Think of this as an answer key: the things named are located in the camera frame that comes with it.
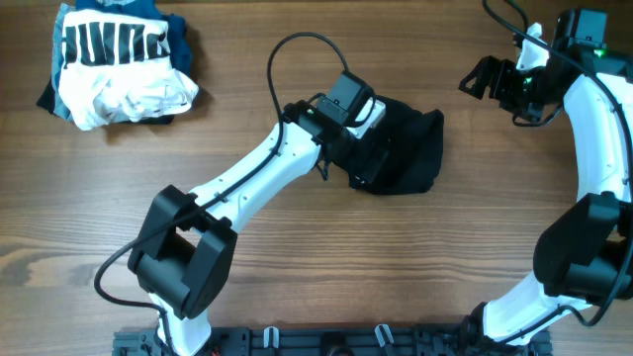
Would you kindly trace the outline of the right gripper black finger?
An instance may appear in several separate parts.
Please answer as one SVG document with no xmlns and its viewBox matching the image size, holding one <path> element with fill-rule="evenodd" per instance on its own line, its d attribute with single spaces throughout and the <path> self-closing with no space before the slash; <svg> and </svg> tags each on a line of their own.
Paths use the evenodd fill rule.
<svg viewBox="0 0 633 356">
<path fill-rule="evenodd" d="M 476 65 L 478 74 L 499 74 L 502 70 L 502 61 L 494 56 L 483 57 Z"/>
<path fill-rule="evenodd" d="M 464 79 L 460 81 L 458 89 L 481 100 L 489 86 L 491 71 L 485 66 L 476 66 Z"/>
</svg>

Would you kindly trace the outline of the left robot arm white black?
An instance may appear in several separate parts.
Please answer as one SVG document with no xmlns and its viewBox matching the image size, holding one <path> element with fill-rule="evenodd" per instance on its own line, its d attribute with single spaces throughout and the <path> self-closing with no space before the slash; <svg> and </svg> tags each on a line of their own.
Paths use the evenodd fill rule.
<svg viewBox="0 0 633 356">
<path fill-rule="evenodd" d="M 159 308 L 162 354 L 205 348 L 207 309 L 226 283 L 238 234 L 319 163 L 351 171 L 362 138 L 386 111 L 370 86 L 344 71 L 329 93 L 287 105 L 270 135 L 219 177 L 188 193 L 168 186 L 155 196 L 128 266 Z"/>
</svg>

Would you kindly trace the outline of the black t-shirt with white logo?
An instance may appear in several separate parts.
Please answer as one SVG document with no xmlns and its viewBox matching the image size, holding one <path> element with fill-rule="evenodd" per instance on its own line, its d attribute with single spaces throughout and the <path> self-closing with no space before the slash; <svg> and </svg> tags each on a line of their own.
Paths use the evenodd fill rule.
<svg viewBox="0 0 633 356">
<path fill-rule="evenodd" d="M 389 138 L 390 156 L 377 185 L 352 188 L 373 195 L 425 193 L 433 186 L 442 164 L 444 115 L 423 113 L 404 102 L 379 96 L 386 105 L 384 118 L 363 138 Z"/>
</svg>

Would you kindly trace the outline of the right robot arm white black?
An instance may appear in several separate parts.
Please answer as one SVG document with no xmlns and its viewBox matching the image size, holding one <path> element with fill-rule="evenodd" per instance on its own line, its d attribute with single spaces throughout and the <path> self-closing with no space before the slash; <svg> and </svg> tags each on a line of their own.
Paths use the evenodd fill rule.
<svg viewBox="0 0 633 356">
<path fill-rule="evenodd" d="M 632 297 L 632 59 L 605 43 L 607 15 L 563 12 L 554 38 L 539 24 L 512 33 L 516 60 L 482 58 L 460 82 L 490 97 L 516 126 L 540 128 L 565 113 L 578 169 L 576 203 L 535 246 L 531 272 L 462 324 L 463 352 L 515 352 L 566 315 L 598 324 L 613 302 Z"/>
</svg>

